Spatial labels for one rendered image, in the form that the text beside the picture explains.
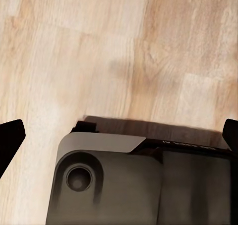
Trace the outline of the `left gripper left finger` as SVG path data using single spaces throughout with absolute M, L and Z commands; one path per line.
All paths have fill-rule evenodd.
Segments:
M 0 178 L 26 138 L 21 119 L 0 125 Z

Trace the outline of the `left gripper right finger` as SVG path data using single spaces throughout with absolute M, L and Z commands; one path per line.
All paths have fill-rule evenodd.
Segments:
M 222 136 L 238 159 L 238 120 L 227 119 Z

